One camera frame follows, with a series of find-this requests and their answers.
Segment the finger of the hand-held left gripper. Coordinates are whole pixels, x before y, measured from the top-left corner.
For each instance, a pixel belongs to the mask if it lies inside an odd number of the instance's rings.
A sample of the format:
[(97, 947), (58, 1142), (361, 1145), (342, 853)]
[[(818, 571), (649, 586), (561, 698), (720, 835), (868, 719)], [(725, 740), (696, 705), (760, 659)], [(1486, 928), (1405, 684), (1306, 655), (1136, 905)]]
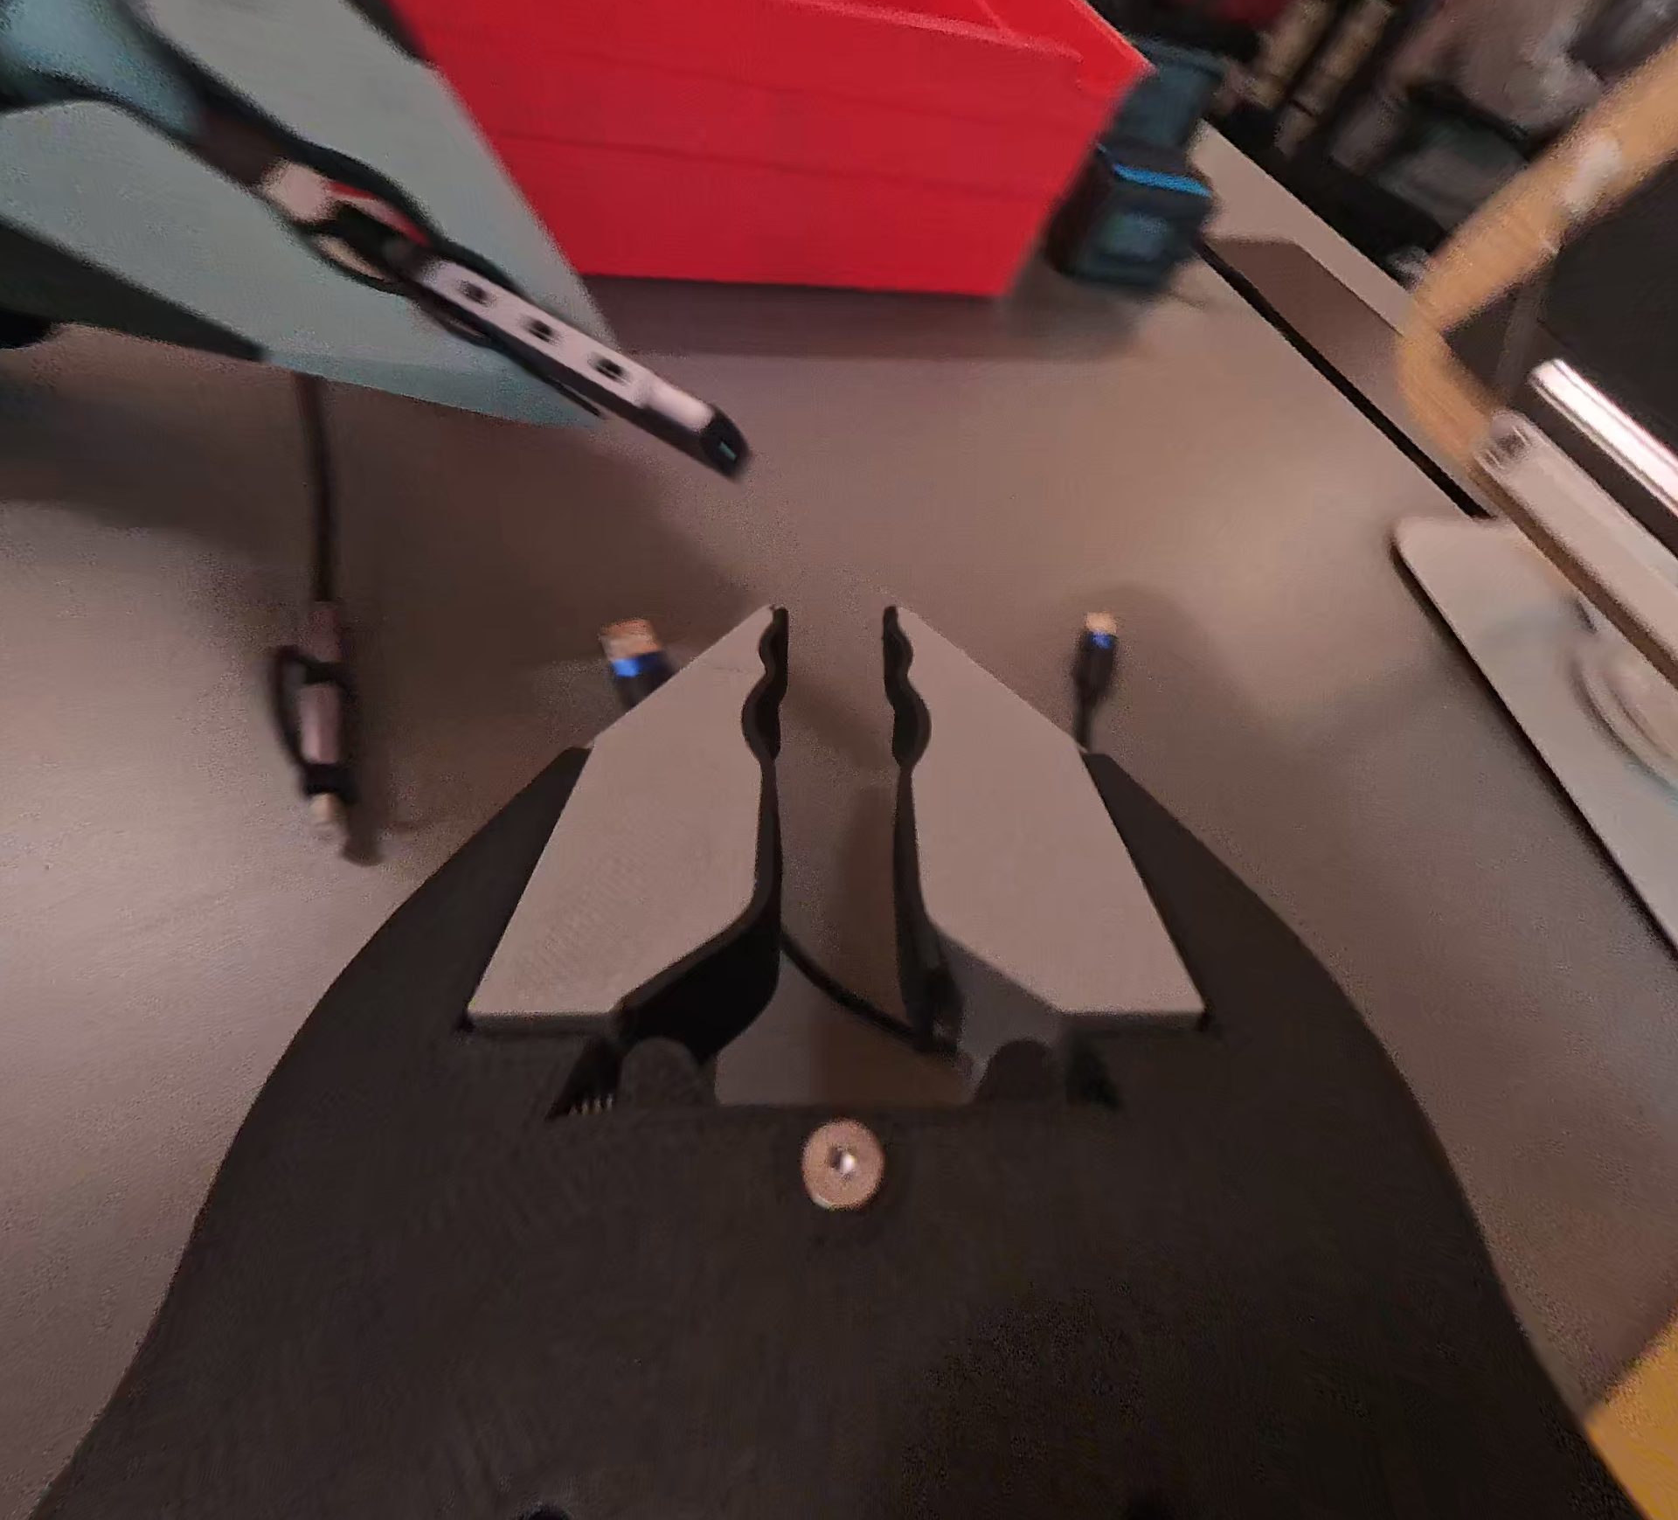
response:
[(1, 122), (3, 308), (503, 420), (565, 398), (351, 281), (244, 188), (103, 105)]
[(160, 39), (280, 134), (372, 170), (525, 298), (608, 322), (449, 84), (349, 0), (135, 0)]

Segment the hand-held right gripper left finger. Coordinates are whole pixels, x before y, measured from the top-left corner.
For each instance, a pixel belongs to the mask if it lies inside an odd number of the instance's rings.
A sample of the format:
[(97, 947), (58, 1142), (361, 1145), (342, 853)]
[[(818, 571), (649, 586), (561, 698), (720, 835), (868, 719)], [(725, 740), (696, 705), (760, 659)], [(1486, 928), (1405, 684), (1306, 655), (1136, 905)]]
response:
[(748, 614), (582, 752), (468, 1000), (498, 1036), (718, 1054), (779, 983), (787, 617)]

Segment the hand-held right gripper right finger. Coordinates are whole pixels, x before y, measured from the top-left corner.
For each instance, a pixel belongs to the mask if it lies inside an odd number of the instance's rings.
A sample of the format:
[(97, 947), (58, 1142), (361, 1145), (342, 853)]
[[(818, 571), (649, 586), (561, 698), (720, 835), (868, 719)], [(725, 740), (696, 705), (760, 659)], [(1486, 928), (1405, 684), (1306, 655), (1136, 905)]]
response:
[(908, 1026), (958, 1054), (1187, 1029), (1205, 1002), (1063, 728), (908, 608), (882, 615)]

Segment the grey usb hub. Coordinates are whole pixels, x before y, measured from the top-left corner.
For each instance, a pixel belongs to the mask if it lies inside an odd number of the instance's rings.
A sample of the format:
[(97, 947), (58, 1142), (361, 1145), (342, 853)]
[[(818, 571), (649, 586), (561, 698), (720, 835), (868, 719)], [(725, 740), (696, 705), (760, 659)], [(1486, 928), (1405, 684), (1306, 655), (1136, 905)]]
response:
[(408, 301), (442, 332), (508, 360), (584, 412), (620, 419), (725, 479), (742, 476), (749, 445), (723, 410), (537, 307), (482, 257), (394, 203), (282, 158), (253, 189), (337, 272)]

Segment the red plastic bin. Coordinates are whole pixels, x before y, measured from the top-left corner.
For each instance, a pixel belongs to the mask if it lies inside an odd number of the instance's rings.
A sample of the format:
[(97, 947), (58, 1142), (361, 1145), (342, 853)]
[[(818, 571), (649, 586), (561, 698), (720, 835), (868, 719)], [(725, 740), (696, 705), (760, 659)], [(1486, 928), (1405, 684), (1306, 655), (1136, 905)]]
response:
[(1084, 0), (391, 0), (587, 275), (994, 298), (1143, 53)]

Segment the black flat panel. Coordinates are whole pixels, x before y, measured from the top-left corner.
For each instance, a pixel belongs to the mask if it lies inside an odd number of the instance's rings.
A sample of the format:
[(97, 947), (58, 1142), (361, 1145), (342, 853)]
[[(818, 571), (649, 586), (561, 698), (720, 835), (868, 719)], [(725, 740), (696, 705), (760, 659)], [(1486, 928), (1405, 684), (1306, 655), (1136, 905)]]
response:
[(1458, 510), (1487, 505), (1418, 436), (1398, 396), (1396, 329), (1310, 250), (1275, 236), (1212, 236), (1199, 257), (1236, 296)]

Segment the blue and black device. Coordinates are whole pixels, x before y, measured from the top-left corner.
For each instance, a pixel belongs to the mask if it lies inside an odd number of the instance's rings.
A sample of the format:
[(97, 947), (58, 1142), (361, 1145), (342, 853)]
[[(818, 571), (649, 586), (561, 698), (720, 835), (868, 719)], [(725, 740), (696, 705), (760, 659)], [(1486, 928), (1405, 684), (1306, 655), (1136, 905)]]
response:
[(1053, 213), (1046, 262), (1087, 284), (1158, 294), (1194, 253), (1213, 208), (1189, 148), (1227, 58), (1141, 41), (1143, 79), (1118, 103)]

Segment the black board on stand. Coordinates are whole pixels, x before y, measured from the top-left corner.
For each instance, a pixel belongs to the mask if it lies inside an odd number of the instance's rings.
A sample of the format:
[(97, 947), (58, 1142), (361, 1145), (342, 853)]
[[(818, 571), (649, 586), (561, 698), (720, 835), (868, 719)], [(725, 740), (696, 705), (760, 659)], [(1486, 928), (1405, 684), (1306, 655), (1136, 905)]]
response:
[(1520, 365), (1546, 348), (1539, 327), (1550, 274), (1579, 229), (1675, 163), (1675, 51), (1651, 55), (1555, 146), (1470, 215), (1424, 272), (1398, 336), (1394, 374), (1424, 445), (1529, 539), (1553, 550), (1536, 517), (1506, 503), (1477, 469), (1493, 415), (1513, 408), (1494, 377), (1494, 334)]

